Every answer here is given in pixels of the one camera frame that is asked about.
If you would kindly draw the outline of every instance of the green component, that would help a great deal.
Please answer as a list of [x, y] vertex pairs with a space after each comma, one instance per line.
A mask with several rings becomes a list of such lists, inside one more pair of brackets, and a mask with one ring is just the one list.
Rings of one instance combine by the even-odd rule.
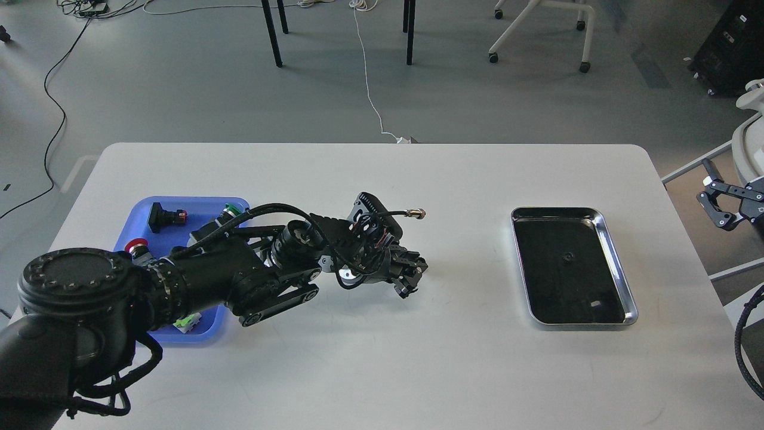
[[227, 209], [231, 213], [233, 213], [235, 217], [238, 217], [239, 215], [241, 215], [241, 211], [236, 206], [234, 206], [234, 205], [232, 205], [230, 203], [226, 203], [225, 204], [225, 209]]
[[191, 324], [193, 321], [193, 316], [194, 314], [191, 314], [187, 317], [181, 318], [178, 321], [175, 321], [173, 325], [178, 328], [185, 327], [186, 325]]

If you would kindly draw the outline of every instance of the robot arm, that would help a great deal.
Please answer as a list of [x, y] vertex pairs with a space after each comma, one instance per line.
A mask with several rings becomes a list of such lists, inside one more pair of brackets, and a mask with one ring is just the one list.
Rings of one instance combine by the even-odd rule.
[[[302, 219], [240, 227], [267, 213]], [[0, 331], [0, 428], [51, 428], [65, 410], [72, 418], [77, 411], [127, 414], [125, 390], [162, 357], [148, 332], [215, 305], [225, 304], [247, 327], [315, 297], [311, 281], [320, 272], [333, 272], [346, 289], [387, 282], [407, 297], [427, 264], [400, 245], [395, 215], [421, 219], [424, 211], [390, 212], [368, 193], [358, 195], [346, 220], [286, 204], [244, 213], [226, 207], [191, 233], [187, 246], [158, 260], [136, 264], [127, 252], [91, 248], [36, 258], [19, 282], [25, 316]], [[120, 376], [136, 341], [151, 358]]]

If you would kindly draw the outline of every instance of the white cable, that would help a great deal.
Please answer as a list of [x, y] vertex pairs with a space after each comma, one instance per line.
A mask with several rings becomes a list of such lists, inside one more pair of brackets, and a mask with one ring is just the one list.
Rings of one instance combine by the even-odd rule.
[[369, 6], [366, 4], [366, 0], [350, 0], [350, 3], [348, 6], [353, 8], [355, 11], [359, 12], [368, 12], [373, 8], [377, 7], [377, 3], [379, 3], [379, 0], [374, 0], [374, 4]]
[[[222, 5], [222, 6], [202, 6], [200, 8], [191, 8], [191, 9], [183, 9], [182, 11], [172, 11], [172, 12], [150, 12], [146, 9], [146, 5], [153, 2], [154, 0], [146, 0], [143, 5], [144, 12], [148, 13], [149, 15], [175, 15], [175, 14], [182, 14], [184, 12], [191, 12], [191, 11], [201, 11], [203, 9], [223, 9], [223, 8], [263, 8], [262, 5]], [[313, 6], [316, 3], [332, 3], [335, 0], [299, 0], [297, 3], [293, 5], [284, 5], [285, 8], [289, 8], [291, 6], [299, 6], [301, 8], [309, 8]]]
[[297, 5], [301, 8], [309, 8], [316, 3], [334, 3], [335, 0], [299, 0]]
[[377, 113], [377, 117], [380, 119], [380, 133], [383, 135], [391, 135], [393, 136], [398, 142], [400, 142], [400, 138], [393, 133], [384, 131], [384, 127], [382, 126], [382, 115], [380, 115], [379, 111], [377, 110], [377, 107], [374, 106], [374, 102], [371, 101], [371, 94], [369, 93], [369, 72], [366, 68], [366, 48], [364, 48], [364, 40], [361, 39], [361, 27], [358, 25], [358, 16], [355, 14], [355, 11], [357, 9], [353, 9], [353, 18], [355, 19], [355, 30], [358, 32], [358, 40], [361, 42], [361, 50], [364, 52], [364, 75], [366, 77], [366, 97], [369, 99], [369, 103], [371, 103], [371, 108], [374, 109], [374, 111]]

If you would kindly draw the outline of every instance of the blue tray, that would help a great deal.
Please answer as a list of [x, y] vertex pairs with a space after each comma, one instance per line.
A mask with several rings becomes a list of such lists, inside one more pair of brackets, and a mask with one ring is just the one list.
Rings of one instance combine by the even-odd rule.
[[[151, 204], [158, 201], [165, 210], [185, 209], [188, 212], [185, 226], [165, 226], [158, 234], [151, 232], [147, 224]], [[246, 200], [239, 197], [175, 197], [153, 196], [146, 197], [133, 206], [125, 226], [119, 234], [114, 251], [122, 251], [125, 245], [136, 237], [148, 241], [148, 249], [154, 257], [166, 256], [173, 246], [185, 246], [189, 234], [217, 217], [225, 204], [233, 204], [240, 210], [249, 207]], [[181, 333], [173, 326], [162, 327], [152, 331], [151, 336], [161, 344], [182, 343], [191, 344], [208, 340], [220, 329], [225, 315], [225, 306], [219, 305], [201, 312], [202, 319], [190, 331]]]

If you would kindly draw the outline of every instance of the black cabinet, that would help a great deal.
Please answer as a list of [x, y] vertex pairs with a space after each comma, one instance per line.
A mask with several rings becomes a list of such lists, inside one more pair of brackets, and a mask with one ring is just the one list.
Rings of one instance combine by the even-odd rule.
[[764, 1], [732, 2], [689, 68], [711, 95], [739, 96], [764, 78]]

